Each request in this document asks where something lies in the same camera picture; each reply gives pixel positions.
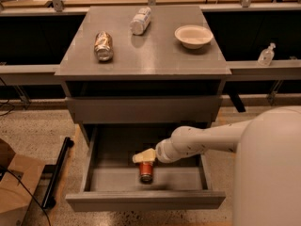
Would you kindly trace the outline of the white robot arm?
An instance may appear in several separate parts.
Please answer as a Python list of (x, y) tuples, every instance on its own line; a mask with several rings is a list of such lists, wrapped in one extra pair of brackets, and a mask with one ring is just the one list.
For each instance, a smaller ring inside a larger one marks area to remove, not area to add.
[(232, 226), (301, 226), (301, 106), (207, 129), (181, 126), (133, 161), (172, 163), (208, 150), (236, 153)]

